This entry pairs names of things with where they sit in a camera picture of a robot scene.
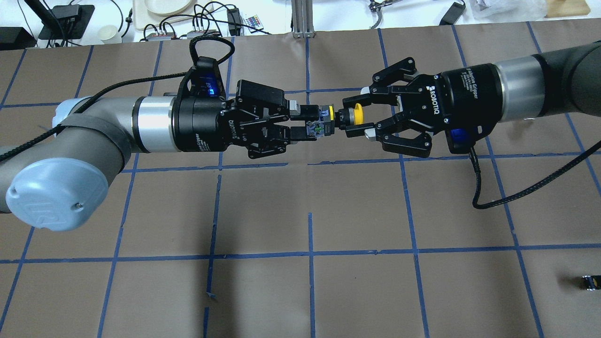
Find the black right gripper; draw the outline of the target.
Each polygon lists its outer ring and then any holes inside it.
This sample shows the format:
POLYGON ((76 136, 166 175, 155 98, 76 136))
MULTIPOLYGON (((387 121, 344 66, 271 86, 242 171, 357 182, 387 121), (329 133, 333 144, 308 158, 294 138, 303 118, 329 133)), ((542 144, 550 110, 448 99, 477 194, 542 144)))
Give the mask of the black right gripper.
POLYGON ((361 94, 343 99, 343 108, 356 104, 396 105, 399 111, 377 123, 346 125, 348 138, 365 136, 384 151, 427 158, 440 132, 478 127, 487 137, 501 120, 502 87, 490 63, 427 75, 408 57, 374 73, 361 94))

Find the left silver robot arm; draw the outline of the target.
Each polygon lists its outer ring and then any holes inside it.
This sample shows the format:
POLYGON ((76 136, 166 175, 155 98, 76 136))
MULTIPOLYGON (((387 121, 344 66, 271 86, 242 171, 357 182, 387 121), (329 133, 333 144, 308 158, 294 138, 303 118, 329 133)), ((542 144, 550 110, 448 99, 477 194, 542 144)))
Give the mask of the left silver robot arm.
POLYGON ((223 152, 249 158, 282 154, 315 141, 331 108, 300 105, 282 90, 242 80, 224 98, 216 77, 183 78, 176 94, 71 99, 56 109, 54 137, 12 154, 1 150, 1 212, 36 228, 84 224, 135 153, 223 152))

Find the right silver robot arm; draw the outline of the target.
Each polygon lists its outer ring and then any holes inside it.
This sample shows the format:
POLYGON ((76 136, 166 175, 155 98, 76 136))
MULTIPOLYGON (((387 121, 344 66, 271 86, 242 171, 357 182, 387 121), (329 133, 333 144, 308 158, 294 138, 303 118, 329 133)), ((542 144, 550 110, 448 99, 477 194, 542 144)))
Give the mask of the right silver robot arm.
POLYGON ((449 152, 467 154, 494 126, 555 114, 600 115, 600 43, 421 74, 405 58, 373 75, 333 114, 348 137, 384 151, 427 158, 444 132, 449 152))

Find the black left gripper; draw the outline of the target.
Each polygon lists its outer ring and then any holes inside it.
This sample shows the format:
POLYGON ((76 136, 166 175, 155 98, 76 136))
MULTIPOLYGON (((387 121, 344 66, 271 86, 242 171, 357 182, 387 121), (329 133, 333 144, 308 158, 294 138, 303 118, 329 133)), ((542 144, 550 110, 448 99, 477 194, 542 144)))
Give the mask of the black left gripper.
POLYGON ((316 141, 315 126, 284 126, 283 122, 316 121, 318 105, 287 100, 283 90, 248 80, 238 81, 232 99, 214 88, 182 83, 172 111, 176 148, 182 152, 223 152, 244 147, 250 159, 274 156, 288 144, 316 141))

